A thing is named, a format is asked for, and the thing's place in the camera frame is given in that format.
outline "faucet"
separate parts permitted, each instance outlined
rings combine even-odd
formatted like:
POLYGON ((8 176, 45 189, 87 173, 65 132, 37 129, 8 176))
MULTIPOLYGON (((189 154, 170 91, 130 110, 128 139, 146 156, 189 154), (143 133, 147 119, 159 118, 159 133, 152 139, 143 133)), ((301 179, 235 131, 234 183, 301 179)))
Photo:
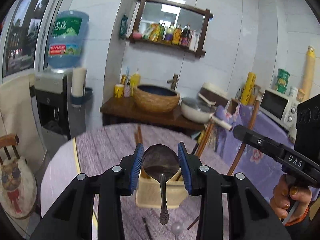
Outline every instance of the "faucet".
POLYGON ((167 80, 168 84, 171 83, 171 89, 173 90, 176 90, 177 82, 178 82, 178 74, 174 74, 173 79, 167 80))

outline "water bottle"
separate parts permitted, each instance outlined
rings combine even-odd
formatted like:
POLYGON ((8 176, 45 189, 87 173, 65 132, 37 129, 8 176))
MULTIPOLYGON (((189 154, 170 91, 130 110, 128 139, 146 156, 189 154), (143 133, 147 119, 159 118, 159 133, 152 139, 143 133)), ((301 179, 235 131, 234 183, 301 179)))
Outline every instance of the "water bottle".
POLYGON ((76 67, 89 16, 79 11, 58 13, 49 41, 48 64, 53 69, 76 67))

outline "sauce bottle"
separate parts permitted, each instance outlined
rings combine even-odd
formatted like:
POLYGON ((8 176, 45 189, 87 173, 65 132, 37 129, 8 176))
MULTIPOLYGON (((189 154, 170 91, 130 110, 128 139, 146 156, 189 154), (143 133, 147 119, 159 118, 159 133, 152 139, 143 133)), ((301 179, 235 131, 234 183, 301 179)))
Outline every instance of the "sauce bottle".
POLYGON ((163 36, 164 36, 164 30, 165 30, 165 27, 164 27, 164 23, 161 24, 161 27, 160 27, 160 33, 159 33, 159 37, 158 37, 158 40, 157 42, 162 42, 163 41, 163 36))
POLYGON ((178 27, 173 32, 172 44, 179 45, 181 32, 182 32, 181 25, 178 24, 178 27))
POLYGON ((134 73, 130 79, 130 88, 131 88, 130 95, 131 96, 133 96, 133 89, 140 84, 140 79, 141 79, 141 76, 139 74, 139 69, 137 69, 137 72, 134 73))
POLYGON ((171 44, 172 38, 173 38, 173 32, 174 32, 174 23, 172 22, 170 27, 166 29, 166 32, 164 34, 164 42, 171 44))
POLYGON ((190 24, 188 24, 186 27, 184 27, 183 32, 181 33, 179 45, 185 48, 189 48, 191 34, 192 31, 190 28, 190 24))

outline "microwave oven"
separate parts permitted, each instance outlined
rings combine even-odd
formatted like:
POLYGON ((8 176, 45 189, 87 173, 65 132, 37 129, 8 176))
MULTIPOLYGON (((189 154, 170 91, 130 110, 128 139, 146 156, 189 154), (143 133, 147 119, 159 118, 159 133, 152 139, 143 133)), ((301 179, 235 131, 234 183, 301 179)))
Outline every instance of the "microwave oven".
POLYGON ((297 106, 300 102, 273 89, 266 89, 259 110, 289 131, 297 121, 297 106))

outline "wooden chair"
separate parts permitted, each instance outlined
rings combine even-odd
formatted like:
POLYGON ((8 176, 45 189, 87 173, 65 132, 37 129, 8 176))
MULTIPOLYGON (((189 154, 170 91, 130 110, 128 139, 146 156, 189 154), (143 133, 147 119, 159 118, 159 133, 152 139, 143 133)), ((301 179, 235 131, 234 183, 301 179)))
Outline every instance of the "wooden chair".
POLYGON ((8 215, 16 219, 29 217, 36 206, 36 179, 24 157, 20 157, 16 146, 19 138, 16 134, 0 137, 0 148, 4 149, 6 159, 0 157, 0 203, 8 215), (7 147, 11 146, 15 157, 11 157, 7 147))

